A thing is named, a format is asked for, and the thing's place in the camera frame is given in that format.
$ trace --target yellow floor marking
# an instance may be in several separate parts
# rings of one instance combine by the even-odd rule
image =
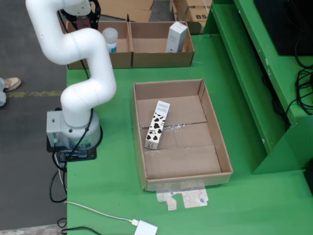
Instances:
[[[43,91],[43,92],[8,92],[8,98],[23,98],[26,96],[45,97],[45,96],[60,96],[62,91]]]

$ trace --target open cardboard box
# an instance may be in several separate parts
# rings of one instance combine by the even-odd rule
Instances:
[[[176,21],[186,21],[191,35],[202,34],[213,0],[170,0]]]
[[[144,147],[157,101],[170,103],[158,150]],[[134,143],[146,191],[227,183],[233,173],[203,80],[134,83]]]
[[[130,22],[133,68],[188,67],[195,49],[188,31],[182,52],[165,53],[170,26],[174,22]]]
[[[119,68],[131,68],[132,67],[132,40],[130,36],[130,29],[128,22],[116,22],[116,21],[99,21],[98,31],[102,33],[105,28],[115,28],[118,32],[118,38],[116,40],[117,47],[116,53],[110,53],[112,66],[114,69]],[[68,32],[74,32],[74,27],[67,22]],[[88,69],[86,60],[83,60],[84,65]],[[74,62],[68,65],[69,69],[81,70],[83,66],[80,61]]]
[[[148,22],[153,0],[98,0],[101,7],[101,15],[111,16],[130,21]]]

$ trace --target paper scrap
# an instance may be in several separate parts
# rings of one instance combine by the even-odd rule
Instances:
[[[185,208],[204,207],[207,206],[207,202],[209,201],[205,187],[157,191],[157,201],[166,202],[169,211],[176,210],[177,202],[172,198],[175,194],[182,194]]]

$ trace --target person's foot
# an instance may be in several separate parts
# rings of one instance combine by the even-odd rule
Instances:
[[[10,92],[12,90],[15,90],[22,83],[21,80],[17,77],[5,78],[4,81],[5,81],[4,92]]]

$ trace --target bottle cap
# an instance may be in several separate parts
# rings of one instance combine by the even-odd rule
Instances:
[[[106,42],[111,44],[116,42],[118,32],[115,28],[106,28],[103,30],[102,35],[106,39]]]

